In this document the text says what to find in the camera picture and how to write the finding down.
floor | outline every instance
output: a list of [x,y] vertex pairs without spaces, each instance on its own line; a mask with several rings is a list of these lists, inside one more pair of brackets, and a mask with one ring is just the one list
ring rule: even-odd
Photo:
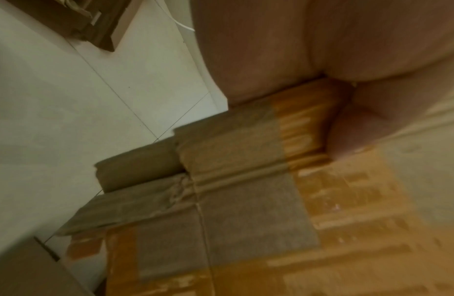
[[[146,0],[107,53],[0,0],[0,252],[33,234],[62,255],[52,234],[100,192],[95,162],[224,111],[161,9]],[[69,268],[91,288],[99,262]]]

hand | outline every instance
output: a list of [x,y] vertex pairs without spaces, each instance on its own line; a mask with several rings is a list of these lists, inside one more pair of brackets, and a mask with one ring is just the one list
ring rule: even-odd
[[333,158],[409,124],[454,89],[454,0],[191,0],[197,40],[234,106],[322,75],[356,82]]

corrugated cardboard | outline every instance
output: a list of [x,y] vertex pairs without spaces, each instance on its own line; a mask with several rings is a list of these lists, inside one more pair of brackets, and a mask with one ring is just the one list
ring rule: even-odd
[[351,94],[318,80],[108,159],[59,233],[104,234],[108,295],[454,295],[454,219],[427,219],[388,148],[324,153]]
[[8,0],[66,38],[115,51],[143,0]]
[[63,266],[28,239],[0,257],[1,296],[90,296]]

white cable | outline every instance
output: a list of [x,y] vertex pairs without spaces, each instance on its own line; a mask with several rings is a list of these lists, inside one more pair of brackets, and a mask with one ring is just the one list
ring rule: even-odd
[[190,30],[190,31],[195,32],[193,28],[188,27],[188,26],[186,26],[186,25],[183,25],[182,23],[180,23],[179,21],[177,21],[176,19],[174,19],[168,12],[165,11],[165,9],[162,8],[162,6],[158,3],[157,0],[154,0],[154,1],[155,1],[155,3],[157,3],[157,5],[160,7],[160,9],[161,9],[169,18],[172,19],[172,21],[174,21],[175,23],[177,23],[177,25],[180,25],[181,27],[183,27],[183,28],[185,28],[185,29],[188,29],[188,30]]

finger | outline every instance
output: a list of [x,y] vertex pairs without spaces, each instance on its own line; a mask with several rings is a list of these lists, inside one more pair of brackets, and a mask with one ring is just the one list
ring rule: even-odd
[[358,84],[334,121],[327,151],[341,158],[406,126],[454,89],[454,55],[416,72]]

